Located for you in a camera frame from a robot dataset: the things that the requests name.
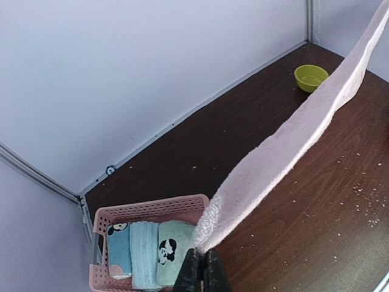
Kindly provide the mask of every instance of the white wall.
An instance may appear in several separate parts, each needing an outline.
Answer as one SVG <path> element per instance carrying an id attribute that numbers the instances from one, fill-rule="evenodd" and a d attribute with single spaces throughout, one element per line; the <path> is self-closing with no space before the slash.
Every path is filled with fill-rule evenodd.
<path id="1" fill-rule="evenodd" d="M 346 56 L 362 36 L 382 0 L 314 0 L 314 42 Z M 389 81 L 389 28 L 378 42 L 368 69 Z"/>
<path id="2" fill-rule="evenodd" d="M 0 290 L 87 292 L 81 212 L 0 161 Z"/>
<path id="3" fill-rule="evenodd" d="M 74 192 L 305 38 L 306 0 L 0 0 L 0 141 Z"/>

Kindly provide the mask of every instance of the pink towel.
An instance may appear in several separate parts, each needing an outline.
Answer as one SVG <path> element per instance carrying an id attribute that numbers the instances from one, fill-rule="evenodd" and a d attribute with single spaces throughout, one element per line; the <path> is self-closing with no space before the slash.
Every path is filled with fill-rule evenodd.
<path id="1" fill-rule="evenodd" d="M 342 64 L 296 112 L 228 175 L 194 230 L 195 246 L 207 252 L 245 219 L 314 145 L 334 113 L 354 97 L 389 17 L 389 0 L 374 14 Z"/>

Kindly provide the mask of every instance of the yellow-green bowl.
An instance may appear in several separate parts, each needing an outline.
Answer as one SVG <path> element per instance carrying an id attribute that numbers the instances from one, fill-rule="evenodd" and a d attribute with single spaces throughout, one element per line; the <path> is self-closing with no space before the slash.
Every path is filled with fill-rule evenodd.
<path id="1" fill-rule="evenodd" d="M 303 65 L 294 71 L 298 87 L 309 93 L 314 92 L 328 76 L 327 71 L 315 65 Z"/>

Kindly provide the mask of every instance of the wooden table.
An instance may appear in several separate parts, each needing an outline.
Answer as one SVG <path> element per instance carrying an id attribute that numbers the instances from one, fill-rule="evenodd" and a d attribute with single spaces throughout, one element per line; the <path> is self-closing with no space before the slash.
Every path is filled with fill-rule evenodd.
<path id="1" fill-rule="evenodd" d="M 342 58 L 305 44 L 162 136 L 87 195 L 99 207 L 216 192 L 308 97 L 293 71 Z M 389 84 L 367 73 L 322 138 L 219 245 L 234 291 L 373 291 L 389 271 Z"/>

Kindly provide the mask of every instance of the basket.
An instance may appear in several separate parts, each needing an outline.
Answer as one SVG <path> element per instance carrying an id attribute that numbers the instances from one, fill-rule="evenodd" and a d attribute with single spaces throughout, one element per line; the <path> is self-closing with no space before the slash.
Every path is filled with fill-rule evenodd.
<path id="1" fill-rule="evenodd" d="M 102 264 L 89 266 L 89 286 L 92 291 L 133 291 L 131 278 L 115 280 L 108 274 L 108 252 L 106 230 L 109 225 L 136 221 L 161 223 L 180 220 L 197 224 L 209 199 L 205 195 L 179 196 L 158 201 L 99 208 L 95 214 L 93 232 L 100 234 L 103 241 Z"/>

